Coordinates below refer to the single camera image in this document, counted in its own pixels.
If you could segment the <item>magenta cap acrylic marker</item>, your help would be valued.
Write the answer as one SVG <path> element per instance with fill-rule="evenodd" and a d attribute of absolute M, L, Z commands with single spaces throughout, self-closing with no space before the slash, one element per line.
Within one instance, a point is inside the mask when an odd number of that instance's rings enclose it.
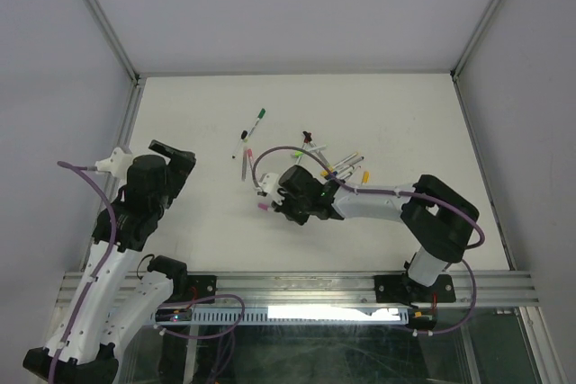
<path fill-rule="evenodd" d="M 263 211 L 274 212 L 275 208 L 272 205 L 259 203 L 257 207 Z"/>

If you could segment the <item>pink cap acrylic marker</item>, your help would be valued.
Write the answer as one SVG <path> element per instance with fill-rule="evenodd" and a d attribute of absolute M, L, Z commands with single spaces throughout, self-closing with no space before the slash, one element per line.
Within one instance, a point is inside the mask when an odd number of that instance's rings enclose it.
<path fill-rule="evenodd" d="M 246 148 L 245 152 L 244 152 L 244 159 L 246 160 L 247 166 L 249 167 L 250 170 L 253 169 L 253 164 L 254 164 L 254 157 L 253 157 L 253 152 L 251 148 Z"/>

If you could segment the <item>translucent grey highlighter pen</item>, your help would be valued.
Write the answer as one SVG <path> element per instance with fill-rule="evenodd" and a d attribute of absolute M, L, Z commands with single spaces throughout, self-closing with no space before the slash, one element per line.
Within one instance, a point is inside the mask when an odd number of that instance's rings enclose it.
<path fill-rule="evenodd" d="M 241 164 L 241 181 L 245 182 L 247 179 L 248 173 L 248 150 L 244 149 L 242 155 L 242 164 Z"/>

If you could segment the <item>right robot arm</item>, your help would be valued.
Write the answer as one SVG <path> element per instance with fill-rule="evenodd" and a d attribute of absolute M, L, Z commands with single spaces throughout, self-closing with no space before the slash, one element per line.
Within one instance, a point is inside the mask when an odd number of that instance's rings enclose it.
<path fill-rule="evenodd" d="M 464 252 L 472 248 L 473 231 L 479 235 L 476 247 L 485 238 L 478 226 L 477 208 L 430 174 L 393 189 L 369 188 L 334 177 L 323 183 L 294 165 L 281 175 L 265 175 L 261 186 L 271 199 L 272 209 L 300 226 L 311 217 L 403 223 L 419 243 L 399 287 L 413 300 L 426 298 L 441 272 L 462 261 Z"/>

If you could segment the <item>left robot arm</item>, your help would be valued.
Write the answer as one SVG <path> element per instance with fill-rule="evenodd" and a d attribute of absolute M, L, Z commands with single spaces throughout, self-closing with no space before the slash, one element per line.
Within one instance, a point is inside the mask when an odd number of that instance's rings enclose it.
<path fill-rule="evenodd" d="M 89 171 L 111 174 L 122 185 L 113 200 L 103 202 L 89 261 L 67 314 L 52 337 L 23 359 L 27 371 L 48 383 L 116 382 L 124 352 L 140 328 L 166 300 L 187 294 L 185 263 L 159 255 L 135 292 L 113 308 L 127 273 L 196 164 L 191 151 L 157 140 L 148 147 L 149 154 L 140 156 L 117 147 L 91 167 L 59 163 L 90 186 L 95 182 Z"/>

